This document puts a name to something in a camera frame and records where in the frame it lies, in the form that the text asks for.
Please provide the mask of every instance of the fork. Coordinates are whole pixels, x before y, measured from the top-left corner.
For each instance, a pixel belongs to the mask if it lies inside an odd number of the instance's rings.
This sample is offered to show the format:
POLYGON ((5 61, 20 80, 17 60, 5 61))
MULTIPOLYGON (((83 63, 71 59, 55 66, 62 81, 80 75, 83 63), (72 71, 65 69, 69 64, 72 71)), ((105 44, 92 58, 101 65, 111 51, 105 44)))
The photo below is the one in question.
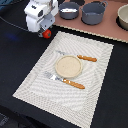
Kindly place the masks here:
POLYGON ((78 84, 78 83, 75 83, 73 81, 58 77, 58 76, 56 76, 54 74, 51 74, 50 72, 47 72, 47 71, 44 72, 44 76, 49 78, 49 79, 51 79, 51 80, 59 80, 59 81, 61 81, 63 83, 72 85, 72 86, 74 86, 76 88, 79 88, 79 89, 85 89, 85 87, 82 84, 78 84))

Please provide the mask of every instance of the bowl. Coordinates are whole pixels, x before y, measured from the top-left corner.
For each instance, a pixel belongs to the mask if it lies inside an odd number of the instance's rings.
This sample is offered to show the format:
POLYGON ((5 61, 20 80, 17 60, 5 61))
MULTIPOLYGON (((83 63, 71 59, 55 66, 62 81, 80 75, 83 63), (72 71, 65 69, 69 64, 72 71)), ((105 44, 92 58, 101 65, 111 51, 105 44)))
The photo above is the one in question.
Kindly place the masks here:
POLYGON ((82 62, 72 55, 65 55, 59 58, 55 64, 57 74, 63 78, 73 78, 82 71, 82 62))
POLYGON ((128 30, 128 4, 121 6, 118 9, 118 17, 119 17, 120 25, 124 29, 128 30))

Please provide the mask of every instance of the placemat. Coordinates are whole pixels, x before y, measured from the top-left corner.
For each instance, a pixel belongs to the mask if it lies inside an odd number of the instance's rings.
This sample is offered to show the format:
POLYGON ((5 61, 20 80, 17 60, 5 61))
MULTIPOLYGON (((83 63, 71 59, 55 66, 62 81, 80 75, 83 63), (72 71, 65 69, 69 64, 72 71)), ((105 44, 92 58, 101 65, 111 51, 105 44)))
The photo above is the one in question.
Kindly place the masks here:
POLYGON ((59 31, 13 96, 81 128, 89 128, 112 49, 111 44, 59 31), (70 79, 85 89, 44 77, 44 71, 57 75, 54 66, 62 55, 56 50, 97 58, 97 62, 81 60, 82 73, 70 79))

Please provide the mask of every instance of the round plate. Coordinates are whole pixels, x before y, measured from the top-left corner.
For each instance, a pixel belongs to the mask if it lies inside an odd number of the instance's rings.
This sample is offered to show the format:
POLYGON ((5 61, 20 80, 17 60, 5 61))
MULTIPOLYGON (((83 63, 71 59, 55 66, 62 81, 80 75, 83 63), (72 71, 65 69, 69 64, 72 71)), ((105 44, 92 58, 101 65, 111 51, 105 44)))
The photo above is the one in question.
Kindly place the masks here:
POLYGON ((79 58, 72 55, 66 55, 56 62, 55 69, 61 77, 73 78, 81 73, 82 63, 79 58))

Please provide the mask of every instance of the knife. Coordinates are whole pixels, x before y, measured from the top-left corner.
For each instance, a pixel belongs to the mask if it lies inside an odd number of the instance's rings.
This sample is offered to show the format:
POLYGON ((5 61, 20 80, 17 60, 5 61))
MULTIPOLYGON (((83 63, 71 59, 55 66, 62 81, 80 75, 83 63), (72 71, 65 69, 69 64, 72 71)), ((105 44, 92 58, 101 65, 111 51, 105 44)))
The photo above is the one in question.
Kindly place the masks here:
MULTIPOLYGON (((60 54, 63 54, 63 55, 71 55, 69 53, 61 52, 61 51, 58 51, 58 50, 56 50, 56 52, 58 52, 60 54)), ((79 59, 83 59, 83 60, 88 60, 88 61, 93 61, 93 62, 97 61, 96 58, 92 58, 92 57, 87 57, 87 56, 82 56, 82 55, 75 55, 75 56, 77 56, 79 59)))
POLYGON ((50 72, 47 72, 47 71, 44 72, 44 76, 51 79, 51 80, 59 80, 61 82, 72 85, 72 86, 74 86, 76 88, 79 88, 79 89, 85 89, 85 87, 82 84, 78 84, 78 83, 75 83, 73 81, 70 81, 70 80, 67 80, 67 79, 64 79, 64 78, 60 78, 60 77, 58 77, 54 74, 51 74, 50 72))

